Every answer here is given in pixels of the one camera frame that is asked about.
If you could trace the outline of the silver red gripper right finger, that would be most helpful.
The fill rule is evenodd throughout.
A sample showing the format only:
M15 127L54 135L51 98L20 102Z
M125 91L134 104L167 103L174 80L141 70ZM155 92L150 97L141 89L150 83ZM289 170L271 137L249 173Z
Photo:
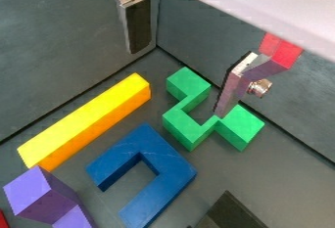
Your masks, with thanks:
M301 57L303 48L271 33L266 33L259 53L247 52L227 71L214 113L225 117L246 94L262 98L273 82L267 79L287 71Z

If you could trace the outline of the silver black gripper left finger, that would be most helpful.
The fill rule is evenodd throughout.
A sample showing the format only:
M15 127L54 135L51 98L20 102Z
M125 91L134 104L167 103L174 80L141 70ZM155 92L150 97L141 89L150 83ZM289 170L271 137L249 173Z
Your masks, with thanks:
M151 43L151 0L115 0L129 52L137 54Z

